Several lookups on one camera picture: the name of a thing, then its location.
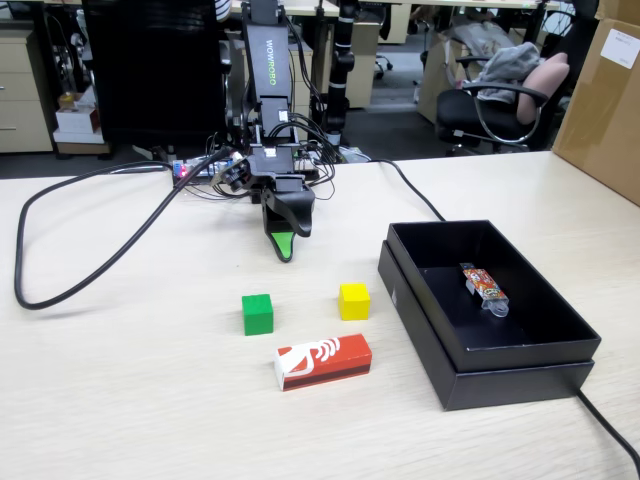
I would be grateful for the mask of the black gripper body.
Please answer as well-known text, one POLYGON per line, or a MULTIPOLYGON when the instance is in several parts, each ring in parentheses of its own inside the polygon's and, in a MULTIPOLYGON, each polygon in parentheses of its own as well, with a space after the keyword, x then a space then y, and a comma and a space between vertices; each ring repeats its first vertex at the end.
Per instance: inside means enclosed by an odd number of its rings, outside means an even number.
POLYGON ((289 146, 256 147, 248 156, 251 193, 265 189, 274 193, 302 192, 306 189, 302 174, 294 168, 289 146))

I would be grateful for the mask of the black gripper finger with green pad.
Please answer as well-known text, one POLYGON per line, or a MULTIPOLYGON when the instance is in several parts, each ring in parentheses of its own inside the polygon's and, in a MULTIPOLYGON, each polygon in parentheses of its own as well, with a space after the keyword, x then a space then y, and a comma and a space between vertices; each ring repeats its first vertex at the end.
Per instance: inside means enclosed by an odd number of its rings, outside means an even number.
POLYGON ((315 194, 309 189, 277 193, 277 213, 291 226, 294 233, 310 237, 315 194))
POLYGON ((261 193, 264 232, 280 261, 288 263, 293 258, 295 232, 291 224, 289 206, 271 189, 261 193))

